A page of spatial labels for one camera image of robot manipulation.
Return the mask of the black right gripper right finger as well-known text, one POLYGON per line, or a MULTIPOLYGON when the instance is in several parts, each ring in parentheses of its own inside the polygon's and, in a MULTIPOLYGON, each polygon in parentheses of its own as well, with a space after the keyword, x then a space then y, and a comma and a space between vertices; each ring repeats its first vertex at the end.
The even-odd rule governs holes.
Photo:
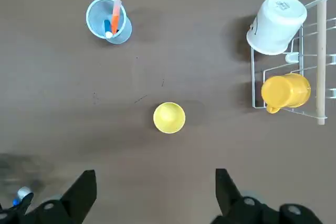
POLYGON ((216 199, 222 214, 212 223, 322 223, 312 210, 303 205, 284 204, 274 210, 254 197, 242 196, 224 168, 216 169, 215 180, 216 199))

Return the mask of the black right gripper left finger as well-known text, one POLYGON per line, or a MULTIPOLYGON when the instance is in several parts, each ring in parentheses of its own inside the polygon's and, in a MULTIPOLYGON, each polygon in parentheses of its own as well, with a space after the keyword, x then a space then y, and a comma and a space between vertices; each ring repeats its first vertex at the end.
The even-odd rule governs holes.
POLYGON ((13 206, 1 208, 1 223, 83 223, 97 199, 96 172, 84 171, 60 198, 27 212, 33 197, 28 187, 20 188, 13 206))

